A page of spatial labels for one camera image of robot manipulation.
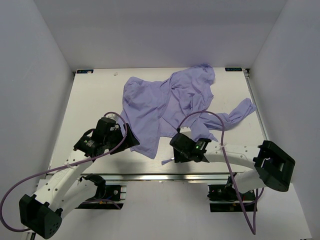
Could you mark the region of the lilac zip jacket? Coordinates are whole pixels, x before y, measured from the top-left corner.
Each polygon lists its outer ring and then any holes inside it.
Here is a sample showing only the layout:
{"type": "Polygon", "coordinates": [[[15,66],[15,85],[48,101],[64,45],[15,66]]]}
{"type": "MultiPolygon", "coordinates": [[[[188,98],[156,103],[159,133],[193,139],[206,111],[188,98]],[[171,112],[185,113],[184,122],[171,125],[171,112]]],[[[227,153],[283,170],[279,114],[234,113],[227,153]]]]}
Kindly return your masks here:
{"type": "Polygon", "coordinates": [[[256,110],[246,98],[230,113],[206,113],[214,98],[215,77],[214,69],[205,63],[174,72],[164,81],[130,77],[123,88],[121,112],[139,141],[130,150],[154,159],[160,138],[173,138],[179,124],[191,129],[194,141],[216,141],[211,130],[232,129],[256,110]]]}

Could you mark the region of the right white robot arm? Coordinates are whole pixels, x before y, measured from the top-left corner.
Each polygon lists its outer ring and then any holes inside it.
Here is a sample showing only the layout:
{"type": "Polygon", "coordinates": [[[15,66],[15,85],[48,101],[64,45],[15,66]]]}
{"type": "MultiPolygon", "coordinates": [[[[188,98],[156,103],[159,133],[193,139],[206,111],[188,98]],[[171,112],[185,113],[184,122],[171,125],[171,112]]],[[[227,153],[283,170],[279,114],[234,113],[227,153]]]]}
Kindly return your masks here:
{"type": "Polygon", "coordinates": [[[296,161],[269,140],[257,147],[212,143],[208,138],[193,141],[187,135],[177,133],[169,143],[173,147],[175,163],[225,163],[246,167],[249,170],[236,173],[234,182],[225,188],[226,195],[236,200],[243,193],[260,188],[287,192],[290,187],[296,161]]]}

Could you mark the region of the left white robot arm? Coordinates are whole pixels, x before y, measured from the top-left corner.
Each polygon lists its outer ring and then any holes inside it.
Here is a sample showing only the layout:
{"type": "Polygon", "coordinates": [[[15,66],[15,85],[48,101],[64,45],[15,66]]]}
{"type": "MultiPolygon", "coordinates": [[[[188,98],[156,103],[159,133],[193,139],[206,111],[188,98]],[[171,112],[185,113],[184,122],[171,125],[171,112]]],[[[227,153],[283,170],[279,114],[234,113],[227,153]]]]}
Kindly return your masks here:
{"type": "Polygon", "coordinates": [[[19,201],[21,223],[44,239],[51,238],[72,210],[84,202],[106,202],[111,198],[105,179],[97,174],[82,176],[96,158],[110,151],[122,152],[139,145],[128,123],[102,117],[94,129],[86,131],[56,173],[32,196],[19,201]]]}

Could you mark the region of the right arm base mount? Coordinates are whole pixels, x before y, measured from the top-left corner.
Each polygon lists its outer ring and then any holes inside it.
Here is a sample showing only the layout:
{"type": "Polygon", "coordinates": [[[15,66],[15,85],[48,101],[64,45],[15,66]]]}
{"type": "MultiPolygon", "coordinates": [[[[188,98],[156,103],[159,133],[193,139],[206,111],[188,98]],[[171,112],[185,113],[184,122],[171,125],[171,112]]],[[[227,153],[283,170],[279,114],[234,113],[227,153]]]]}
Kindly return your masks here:
{"type": "MultiPolygon", "coordinates": [[[[236,190],[233,189],[231,178],[222,181],[221,184],[208,183],[209,208],[211,213],[240,213],[242,212],[236,190]]],[[[246,212],[253,212],[255,201],[261,196],[255,190],[240,193],[240,198],[246,212]]]]}

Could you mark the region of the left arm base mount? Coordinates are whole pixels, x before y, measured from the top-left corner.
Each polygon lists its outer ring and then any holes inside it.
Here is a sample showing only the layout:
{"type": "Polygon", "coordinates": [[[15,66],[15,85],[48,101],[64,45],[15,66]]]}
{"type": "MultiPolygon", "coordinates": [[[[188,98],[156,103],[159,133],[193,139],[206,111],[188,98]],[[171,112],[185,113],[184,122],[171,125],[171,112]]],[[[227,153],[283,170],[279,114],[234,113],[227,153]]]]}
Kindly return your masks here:
{"type": "Polygon", "coordinates": [[[126,199],[127,186],[108,183],[99,175],[89,174],[81,176],[78,183],[91,182],[96,188],[93,197],[82,202],[76,209],[86,210],[121,210],[126,199]]]}

